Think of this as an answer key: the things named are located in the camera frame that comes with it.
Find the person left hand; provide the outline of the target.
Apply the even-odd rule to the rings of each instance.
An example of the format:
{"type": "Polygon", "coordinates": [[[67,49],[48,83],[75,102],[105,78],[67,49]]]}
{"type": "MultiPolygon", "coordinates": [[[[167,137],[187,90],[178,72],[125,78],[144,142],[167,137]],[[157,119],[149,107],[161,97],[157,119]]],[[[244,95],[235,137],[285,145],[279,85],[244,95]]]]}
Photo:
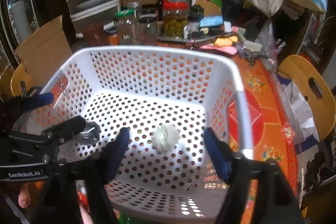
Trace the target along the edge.
{"type": "Polygon", "coordinates": [[[18,194],[18,204],[21,208],[27,208],[31,203],[31,196],[29,193],[29,185],[27,183],[22,184],[18,194]]]}

